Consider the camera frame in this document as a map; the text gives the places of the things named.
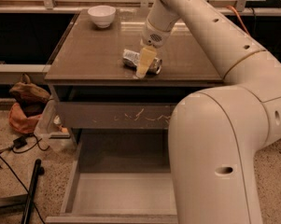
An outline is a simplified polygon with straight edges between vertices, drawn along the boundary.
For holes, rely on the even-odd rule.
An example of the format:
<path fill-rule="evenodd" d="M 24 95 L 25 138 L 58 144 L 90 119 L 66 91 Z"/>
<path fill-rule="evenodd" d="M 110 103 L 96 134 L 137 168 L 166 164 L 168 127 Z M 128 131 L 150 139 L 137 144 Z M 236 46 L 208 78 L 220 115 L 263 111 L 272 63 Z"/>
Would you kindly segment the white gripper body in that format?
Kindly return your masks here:
<path fill-rule="evenodd" d="M 146 20 L 142 29 L 141 44 L 158 49 L 165 44 L 170 34 L 170 32 L 156 29 L 150 24 L 149 20 Z"/>

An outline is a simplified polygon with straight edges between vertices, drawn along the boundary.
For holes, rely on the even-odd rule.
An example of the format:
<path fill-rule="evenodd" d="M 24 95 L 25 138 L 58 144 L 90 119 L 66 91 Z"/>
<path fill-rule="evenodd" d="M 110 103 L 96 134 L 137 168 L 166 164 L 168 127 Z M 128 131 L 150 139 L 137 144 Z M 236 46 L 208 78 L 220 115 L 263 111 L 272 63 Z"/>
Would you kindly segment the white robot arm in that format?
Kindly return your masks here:
<path fill-rule="evenodd" d="M 196 91 L 168 130 L 178 224 L 262 224 L 255 153 L 281 138 L 281 63 L 204 0 L 155 0 L 140 63 L 183 21 L 224 86 Z"/>

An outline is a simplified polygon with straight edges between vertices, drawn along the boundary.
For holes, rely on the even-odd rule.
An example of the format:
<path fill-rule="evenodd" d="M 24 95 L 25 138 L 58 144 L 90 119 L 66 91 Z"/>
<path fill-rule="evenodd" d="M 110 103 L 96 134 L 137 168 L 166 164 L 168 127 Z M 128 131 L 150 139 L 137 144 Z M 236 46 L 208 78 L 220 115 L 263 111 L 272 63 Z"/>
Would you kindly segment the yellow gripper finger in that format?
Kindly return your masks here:
<path fill-rule="evenodd" d="M 136 76 L 143 78 L 149 67 L 151 66 L 153 60 L 157 56 L 157 50 L 153 46 L 145 46 L 141 48 L 139 55 L 139 62 L 136 67 Z"/>

